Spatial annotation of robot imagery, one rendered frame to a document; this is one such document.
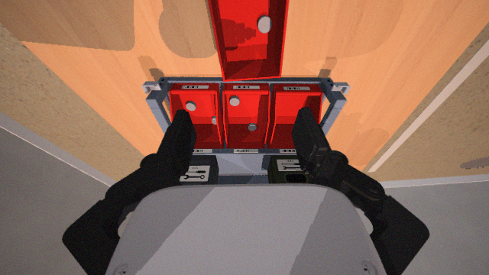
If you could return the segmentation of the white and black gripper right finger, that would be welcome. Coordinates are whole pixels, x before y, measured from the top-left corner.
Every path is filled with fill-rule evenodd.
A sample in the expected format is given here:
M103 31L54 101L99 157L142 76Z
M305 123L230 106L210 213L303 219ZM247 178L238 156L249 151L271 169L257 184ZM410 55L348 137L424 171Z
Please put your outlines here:
M292 139L301 170L311 176L308 183L336 189L361 209L373 225L371 240L387 275L401 275L428 240L426 225L387 196L378 181L349 165L342 152L331 149L310 107L299 109Z

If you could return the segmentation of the grey metal shelf rack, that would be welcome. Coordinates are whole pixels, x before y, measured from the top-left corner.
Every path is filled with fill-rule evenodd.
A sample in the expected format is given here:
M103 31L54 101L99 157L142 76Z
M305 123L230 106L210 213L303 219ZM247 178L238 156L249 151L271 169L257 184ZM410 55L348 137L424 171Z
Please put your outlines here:
M351 88L347 82L333 82L331 78L281 77L223 82L222 77L160 77L158 81L145 81L141 87L145 94L150 92L145 101L164 134L171 125L171 121L162 102L166 97L170 106L169 90L173 84L176 85L177 83L218 83L222 103L222 115L222 91L225 83L268 83L270 87L270 100L274 84L314 84L319 86L323 92L322 104L325 101L325 97L330 103L320 122L325 136L347 102L343 94L347 95ZM297 154L295 148L267 148L267 141L265 148L239 149L227 149L226 142L224 141L224 149L194 149L193 155L216 155L219 166L218 184L265 184L269 183L267 169L271 155Z

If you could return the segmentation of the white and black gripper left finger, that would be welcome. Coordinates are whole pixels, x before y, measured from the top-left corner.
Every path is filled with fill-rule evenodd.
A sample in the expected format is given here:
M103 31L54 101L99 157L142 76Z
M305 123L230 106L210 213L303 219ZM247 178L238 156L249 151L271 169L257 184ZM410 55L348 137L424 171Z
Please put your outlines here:
M120 239L120 224L145 196L181 186L178 179L189 170L195 143L189 112L177 110L157 153L143 158L139 169L112 185L103 200L65 230L62 241L87 275L105 275Z

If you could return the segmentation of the red bin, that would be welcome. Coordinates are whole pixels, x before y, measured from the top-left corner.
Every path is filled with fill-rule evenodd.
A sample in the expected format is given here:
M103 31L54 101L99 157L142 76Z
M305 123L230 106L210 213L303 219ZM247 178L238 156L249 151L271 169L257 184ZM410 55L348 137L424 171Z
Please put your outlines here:
M281 78L289 0L208 0L223 82ZM257 22L270 17L263 34Z
M237 106L230 98L240 99ZM270 123L270 87L268 83L225 83L222 91L223 124L227 149L265 148ZM249 131L255 123L257 129Z
M169 90L171 122L178 109L189 112L196 131L194 149L224 149L225 130L222 103L218 83L177 83ZM196 109L186 108L188 101L196 103ZM216 123L212 117L216 116Z
M322 90L314 84L274 84L267 148L295 148L292 130L302 107L310 107L317 124L320 124L322 94Z

